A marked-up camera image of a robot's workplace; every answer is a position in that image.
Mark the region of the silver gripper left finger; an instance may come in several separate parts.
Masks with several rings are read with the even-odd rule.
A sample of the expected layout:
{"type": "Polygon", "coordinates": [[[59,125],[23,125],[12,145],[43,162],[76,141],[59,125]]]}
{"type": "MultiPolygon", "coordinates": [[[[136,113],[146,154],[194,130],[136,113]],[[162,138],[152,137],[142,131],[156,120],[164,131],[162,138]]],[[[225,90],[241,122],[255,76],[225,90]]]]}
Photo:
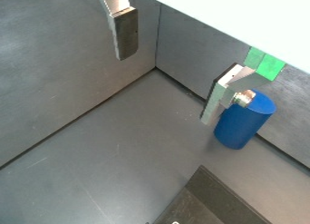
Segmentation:
{"type": "Polygon", "coordinates": [[[107,13],[116,58],[122,61],[138,50],[138,10],[130,0],[99,0],[107,13]]]}

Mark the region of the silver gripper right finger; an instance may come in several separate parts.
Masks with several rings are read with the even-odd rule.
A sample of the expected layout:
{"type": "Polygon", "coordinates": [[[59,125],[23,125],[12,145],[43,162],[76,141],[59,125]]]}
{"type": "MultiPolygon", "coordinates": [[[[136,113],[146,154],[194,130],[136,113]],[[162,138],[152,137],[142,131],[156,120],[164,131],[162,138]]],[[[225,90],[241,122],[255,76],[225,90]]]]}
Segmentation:
{"type": "Polygon", "coordinates": [[[200,121],[211,125],[233,104],[246,108],[257,95],[254,88],[270,83],[253,68],[234,63],[213,80],[213,87],[200,114],[200,121]]]}

